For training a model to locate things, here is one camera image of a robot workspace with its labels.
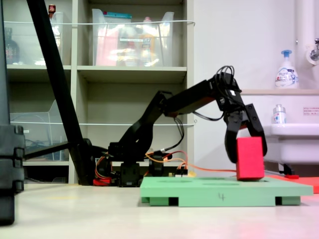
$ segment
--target transparent bin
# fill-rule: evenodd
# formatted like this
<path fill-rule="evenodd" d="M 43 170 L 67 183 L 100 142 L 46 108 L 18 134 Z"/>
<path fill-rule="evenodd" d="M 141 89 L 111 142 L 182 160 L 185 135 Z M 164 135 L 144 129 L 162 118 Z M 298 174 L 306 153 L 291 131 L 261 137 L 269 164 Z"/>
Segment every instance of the transparent bin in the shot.
<path fill-rule="evenodd" d="M 23 127 L 26 153 L 67 141 L 56 101 L 49 112 L 10 113 L 10 121 Z M 31 160 L 67 161 L 68 158 L 66 149 Z"/>
<path fill-rule="evenodd" d="M 71 25 L 62 12 L 56 12 L 51 20 L 52 30 L 63 65 L 71 62 Z M 45 65 L 41 47 L 33 23 L 4 23 L 5 53 L 7 64 Z"/>
<path fill-rule="evenodd" d="M 92 9 L 93 65 L 172 66 L 172 21 L 166 12 L 162 23 L 107 24 L 99 9 Z"/>

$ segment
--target shelf board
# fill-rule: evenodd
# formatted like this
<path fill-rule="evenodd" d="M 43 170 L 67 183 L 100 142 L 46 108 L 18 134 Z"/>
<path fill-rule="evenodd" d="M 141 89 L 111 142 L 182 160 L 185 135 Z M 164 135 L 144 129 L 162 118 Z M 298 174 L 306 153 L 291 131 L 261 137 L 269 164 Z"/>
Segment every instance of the shelf board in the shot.
<path fill-rule="evenodd" d="M 12 83 L 48 83 L 46 66 L 7 65 L 8 78 Z M 63 66 L 66 79 L 71 80 L 71 66 Z"/>
<path fill-rule="evenodd" d="M 112 5 L 180 5 L 184 0 L 88 0 L 89 3 Z"/>
<path fill-rule="evenodd" d="M 181 84 L 187 67 L 78 66 L 88 82 L 132 84 Z"/>
<path fill-rule="evenodd" d="M 24 166 L 69 166 L 69 161 L 24 161 Z"/>
<path fill-rule="evenodd" d="M 249 89 L 242 90 L 242 95 L 319 95 L 319 89 Z"/>
<path fill-rule="evenodd" d="M 112 162 L 112 166 L 114 167 L 120 167 L 122 162 Z M 148 167 L 149 162 L 138 162 L 140 164 L 140 167 Z M 164 167 L 178 167 L 180 166 L 181 162 L 167 162 L 164 163 Z"/>

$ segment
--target floor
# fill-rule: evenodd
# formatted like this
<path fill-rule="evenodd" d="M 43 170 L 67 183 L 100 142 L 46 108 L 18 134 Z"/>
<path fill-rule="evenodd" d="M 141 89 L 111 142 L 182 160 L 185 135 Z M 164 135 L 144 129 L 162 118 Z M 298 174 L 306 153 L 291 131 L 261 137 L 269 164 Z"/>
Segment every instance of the floor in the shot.
<path fill-rule="evenodd" d="M 139 188 L 26 185 L 1 239 L 318 239 L 319 195 L 301 206 L 141 205 Z"/>

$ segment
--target red block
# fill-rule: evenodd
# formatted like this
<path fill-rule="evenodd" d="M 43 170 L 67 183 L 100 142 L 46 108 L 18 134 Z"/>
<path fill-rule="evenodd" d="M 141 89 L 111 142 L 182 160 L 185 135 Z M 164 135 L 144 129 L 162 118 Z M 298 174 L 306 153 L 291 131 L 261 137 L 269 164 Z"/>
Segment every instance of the red block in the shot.
<path fill-rule="evenodd" d="M 112 183 L 112 178 L 108 177 L 105 179 L 94 179 L 93 180 L 93 185 L 94 186 L 110 186 Z"/>
<path fill-rule="evenodd" d="M 288 178 L 288 179 L 299 179 L 299 175 L 285 175 L 285 178 Z"/>
<path fill-rule="evenodd" d="M 265 176 L 261 137 L 237 138 L 237 157 L 237 180 L 253 181 Z"/>

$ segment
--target white sink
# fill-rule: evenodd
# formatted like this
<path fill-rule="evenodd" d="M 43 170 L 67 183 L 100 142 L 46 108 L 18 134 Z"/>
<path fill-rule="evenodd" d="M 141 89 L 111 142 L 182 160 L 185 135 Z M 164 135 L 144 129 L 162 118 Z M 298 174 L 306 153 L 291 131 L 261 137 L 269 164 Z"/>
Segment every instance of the white sink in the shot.
<path fill-rule="evenodd" d="M 268 152 L 265 161 L 319 164 L 319 124 L 287 123 L 264 126 Z M 248 130 L 240 131 L 249 136 Z"/>
<path fill-rule="evenodd" d="M 319 136 L 319 123 L 275 123 L 272 124 L 270 127 L 271 135 Z"/>

